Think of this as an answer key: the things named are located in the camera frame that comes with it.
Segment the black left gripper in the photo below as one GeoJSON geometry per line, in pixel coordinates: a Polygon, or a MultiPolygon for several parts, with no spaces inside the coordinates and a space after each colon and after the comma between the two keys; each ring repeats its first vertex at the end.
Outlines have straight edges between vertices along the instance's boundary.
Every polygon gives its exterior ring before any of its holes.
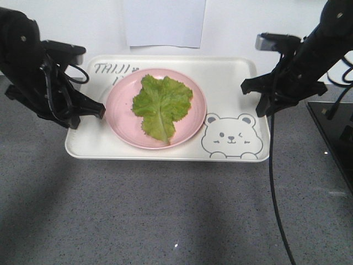
{"type": "Polygon", "coordinates": [[[46,59],[33,73],[13,73],[5,95],[32,110],[39,118],[51,120],[64,128],[77,129],[79,116],[102,119],[104,104],[74,89],[70,77],[51,59],[46,59]]]}

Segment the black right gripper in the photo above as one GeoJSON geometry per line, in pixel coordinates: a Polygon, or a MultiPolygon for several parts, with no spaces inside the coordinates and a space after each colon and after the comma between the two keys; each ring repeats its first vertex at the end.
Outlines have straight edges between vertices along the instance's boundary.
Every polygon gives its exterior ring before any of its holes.
{"type": "Polygon", "coordinates": [[[258,117],[271,116],[327,91],[319,80],[327,69],[324,57],[317,49],[302,46],[298,51],[280,54],[280,60],[270,74],[245,79],[240,85],[243,94],[262,94],[255,109],[258,117]]]}

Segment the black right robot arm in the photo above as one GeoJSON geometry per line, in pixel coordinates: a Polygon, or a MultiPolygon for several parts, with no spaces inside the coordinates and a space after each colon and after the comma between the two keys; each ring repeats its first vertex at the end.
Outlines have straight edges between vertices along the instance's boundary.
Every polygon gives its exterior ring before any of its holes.
{"type": "Polygon", "coordinates": [[[243,94],[261,94],[255,109],[258,117],[271,116],[303,99],[321,96],[327,88],[320,78],[352,50],[352,1],[327,1],[319,24],[304,39],[261,33],[255,47],[281,55],[270,73],[245,79],[241,84],[243,94]]]}

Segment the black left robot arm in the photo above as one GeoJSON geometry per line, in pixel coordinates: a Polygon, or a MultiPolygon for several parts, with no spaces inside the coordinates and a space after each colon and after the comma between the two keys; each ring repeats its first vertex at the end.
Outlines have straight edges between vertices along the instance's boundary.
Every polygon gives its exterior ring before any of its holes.
{"type": "Polygon", "coordinates": [[[79,81],[65,73],[69,66],[79,69],[85,52],[82,46],[41,40],[36,21],[1,8],[1,72],[11,81],[5,94],[39,118],[76,129],[81,116],[104,116],[103,104],[73,87],[89,77],[79,81]]]}

